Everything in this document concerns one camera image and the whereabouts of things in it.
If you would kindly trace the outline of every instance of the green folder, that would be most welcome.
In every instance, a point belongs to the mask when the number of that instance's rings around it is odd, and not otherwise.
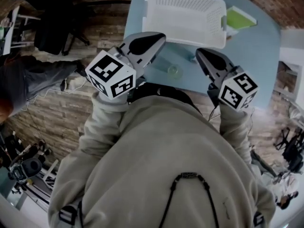
[[[243,29],[257,25],[257,20],[239,8],[232,6],[227,9],[227,25],[234,29]]]

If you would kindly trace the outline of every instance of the white cube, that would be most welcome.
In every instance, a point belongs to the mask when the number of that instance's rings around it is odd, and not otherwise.
[[[135,88],[135,69],[106,51],[101,51],[85,71],[92,85],[110,99]]]
[[[248,72],[242,72],[224,80],[218,98],[234,110],[239,111],[253,100],[257,91],[258,86]]]

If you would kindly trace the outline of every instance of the white plastic basket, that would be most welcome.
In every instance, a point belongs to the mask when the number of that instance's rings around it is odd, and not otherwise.
[[[145,0],[142,31],[164,33],[168,42],[224,48],[226,4],[223,0]]]

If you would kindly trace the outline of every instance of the blue table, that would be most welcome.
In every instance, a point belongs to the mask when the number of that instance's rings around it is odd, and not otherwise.
[[[280,50],[280,27],[259,7],[249,0],[224,0],[227,8],[232,5],[247,12],[258,25],[241,30],[228,40],[224,49],[217,49],[227,55],[235,65],[248,71],[260,87],[253,105],[266,108],[275,85]],[[144,0],[132,0],[124,36],[142,31]],[[146,67],[148,82],[173,86],[203,94],[207,93],[210,80],[198,64],[190,62],[197,47],[166,43],[166,46],[152,65]],[[176,64],[183,70],[180,79],[169,77],[156,67],[164,62]]]

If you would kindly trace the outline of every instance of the beige hoodie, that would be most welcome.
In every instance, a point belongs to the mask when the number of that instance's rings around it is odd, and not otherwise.
[[[269,224],[272,194],[250,168],[248,115],[221,106],[221,135],[192,106],[149,96],[130,106],[125,96],[93,95],[94,109],[79,148],[58,171],[49,207],[55,214],[79,197],[84,227],[157,228],[173,180],[197,172],[209,184],[220,228],[252,227],[258,210]],[[180,180],[165,228],[212,228],[210,201],[202,184]]]

